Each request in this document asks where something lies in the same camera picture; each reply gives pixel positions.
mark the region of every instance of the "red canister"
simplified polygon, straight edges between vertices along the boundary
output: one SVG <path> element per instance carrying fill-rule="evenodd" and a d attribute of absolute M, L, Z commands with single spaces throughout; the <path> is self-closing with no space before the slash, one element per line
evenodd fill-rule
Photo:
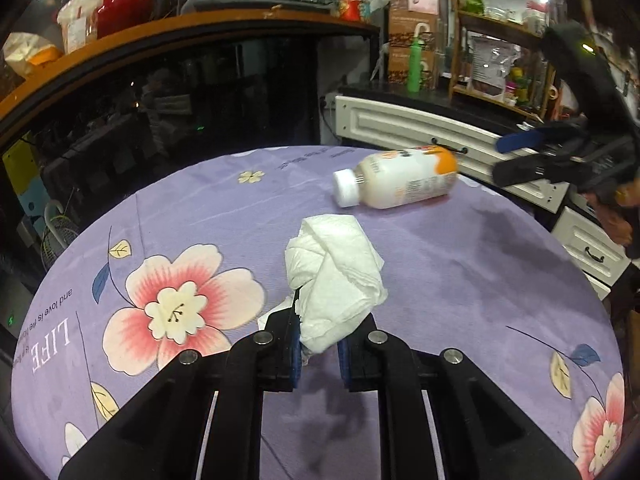
<path fill-rule="evenodd" d="M 98 37 L 146 23 L 151 16 L 151 0 L 104 0 L 98 16 Z"/>
<path fill-rule="evenodd" d="M 338 0 L 338 15 L 348 22 L 359 22 L 360 0 Z"/>

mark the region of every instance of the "table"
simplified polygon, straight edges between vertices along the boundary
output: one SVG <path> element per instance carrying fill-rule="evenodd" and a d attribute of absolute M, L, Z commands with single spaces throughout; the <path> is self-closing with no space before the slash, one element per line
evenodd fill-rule
<path fill-rule="evenodd" d="M 583 273 L 532 217 L 464 177 L 431 202 L 339 209 L 331 172 L 367 153 L 222 156 L 86 229 L 38 290 L 15 357 L 15 429 L 44 472 L 56 478 L 178 351 L 223 351 L 257 330 L 289 292 L 284 249 L 301 220 L 343 213 L 385 260 L 378 327 L 422 351 L 460 348 L 591 478 L 620 441 L 623 387 L 616 339 Z M 377 478 L 376 402 L 342 389 L 335 348 L 312 357 L 295 393 L 265 395 L 261 478 Z"/>

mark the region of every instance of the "white cabinet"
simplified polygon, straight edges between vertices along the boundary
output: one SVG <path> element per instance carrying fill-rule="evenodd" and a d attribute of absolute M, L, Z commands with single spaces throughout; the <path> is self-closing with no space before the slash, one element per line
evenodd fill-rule
<path fill-rule="evenodd" d="M 458 155 L 460 173 L 489 184 L 492 183 L 491 171 L 496 162 L 534 153 L 532 150 L 498 153 L 494 145 L 499 136 L 471 124 L 413 108 L 341 95 L 336 97 L 336 130 L 341 137 L 390 149 L 434 142 L 457 149 L 466 148 L 465 154 Z M 567 188 L 565 182 L 550 184 L 548 180 L 537 180 L 506 190 L 556 212 Z"/>
<path fill-rule="evenodd" d="M 606 285 L 613 285 L 630 262 L 624 248 L 613 243 L 603 229 L 567 207 L 552 234 L 584 272 Z"/>
<path fill-rule="evenodd" d="M 589 283 L 591 283 L 593 290 L 596 291 L 598 299 L 604 300 L 604 298 L 606 298 L 611 292 L 611 289 L 604 283 L 596 280 L 593 276 L 588 275 L 586 272 L 584 273 L 584 275 L 587 277 L 587 280 L 589 280 Z"/>

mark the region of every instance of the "leaf print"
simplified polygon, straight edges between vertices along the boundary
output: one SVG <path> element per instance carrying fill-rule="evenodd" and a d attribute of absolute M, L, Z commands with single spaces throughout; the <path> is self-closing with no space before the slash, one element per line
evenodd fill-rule
<path fill-rule="evenodd" d="M 567 399 L 571 399 L 571 377 L 564 359 L 558 352 L 551 355 L 551 382 L 556 390 Z"/>
<path fill-rule="evenodd" d="M 131 244 L 127 240 L 120 240 L 111 249 L 109 254 L 114 258 L 126 258 L 131 256 Z"/>
<path fill-rule="evenodd" d="M 91 393 L 94 396 L 95 407 L 98 408 L 104 420 L 109 421 L 119 408 L 111 394 L 98 383 L 91 383 Z"/>
<path fill-rule="evenodd" d="M 69 459 L 75 455 L 82 446 L 86 444 L 86 437 L 82 434 L 82 431 L 78 430 L 74 424 L 68 422 L 65 424 L 65 445 L 66 451 L 69 455 L 62 457 L 62 467 L 65 466 Z"/>
<path fill-rule="evenodd" d="M 94 284 L 91 286 L 91 292 L 94 295 L 95 303 L 100 301 L 100 296 L 104 290 L 104 286 L 109 279 L 109 263 L 104 264 L 104 267 L 100 269 L 96 277 L 94 278 Z"/>
<path fill-rule="evenodd" d="M 571 352 L 569 359 L 579 367 L 589 366 L 600 361 L 598 353 L 587 344 L 580 344 Z"/>

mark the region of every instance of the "red vase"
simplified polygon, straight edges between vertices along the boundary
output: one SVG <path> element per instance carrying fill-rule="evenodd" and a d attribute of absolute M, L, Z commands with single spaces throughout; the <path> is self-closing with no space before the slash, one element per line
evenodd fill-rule
<path fill-rule="evenodd" d="M 146 23 L 151 16 L 151 0 L 103 0 L 98 9 L 98 38 Z"/>

